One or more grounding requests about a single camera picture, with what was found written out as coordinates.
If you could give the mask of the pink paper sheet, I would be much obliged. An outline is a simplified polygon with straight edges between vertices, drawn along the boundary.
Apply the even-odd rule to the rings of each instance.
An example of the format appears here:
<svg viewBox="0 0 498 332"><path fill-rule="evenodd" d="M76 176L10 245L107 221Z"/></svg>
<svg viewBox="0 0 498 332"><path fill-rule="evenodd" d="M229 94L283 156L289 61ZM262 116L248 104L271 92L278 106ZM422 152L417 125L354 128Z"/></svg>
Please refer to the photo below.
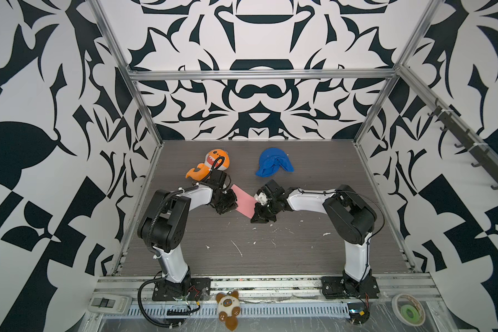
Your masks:
<svg viewBox="0 0 498 332"><path fill-rule="evenodd" d="M233 185L231 189L237 197L236 211L243 214L245 217L252 219L255 213L255 204L257 203L255 198L242 190L237 185Z"/></svg>

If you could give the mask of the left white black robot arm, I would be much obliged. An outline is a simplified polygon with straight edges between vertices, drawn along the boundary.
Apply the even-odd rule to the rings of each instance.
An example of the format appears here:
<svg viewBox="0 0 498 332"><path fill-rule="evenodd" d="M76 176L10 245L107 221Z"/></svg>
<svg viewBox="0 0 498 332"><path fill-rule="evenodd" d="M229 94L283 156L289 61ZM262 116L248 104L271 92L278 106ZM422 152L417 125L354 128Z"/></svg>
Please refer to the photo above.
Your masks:
<svg viewBox="0 0 498 332"><path fill-rule="evenodd" d="M209 281L194 282L181 248L189 213L210 206L219 215L237 208L230 176L213 170L203 181L174 191L157 190L137 228L137 236L160 264L162 276L154 281L152 300L170 301L198 295Z"/></svg>

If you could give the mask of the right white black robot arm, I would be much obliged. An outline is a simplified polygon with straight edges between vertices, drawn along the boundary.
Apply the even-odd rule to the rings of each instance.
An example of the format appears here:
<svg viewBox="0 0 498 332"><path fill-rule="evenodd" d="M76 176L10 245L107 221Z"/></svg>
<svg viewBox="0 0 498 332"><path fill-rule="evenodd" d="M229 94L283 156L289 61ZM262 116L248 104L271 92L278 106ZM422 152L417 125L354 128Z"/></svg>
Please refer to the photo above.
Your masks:
<svg viewBox="0 0 498 332"><path fill-rule="evenodd" d="M326 214L344 240L345 265L340 277L322 277L322 294L328 300L376 299L379 287L370 264L371 239L376 234L377 214L364 197L348 185L330 190L284 189L274 180L256 195L253 224L277 221L281 212L309 211Z"/></svg>

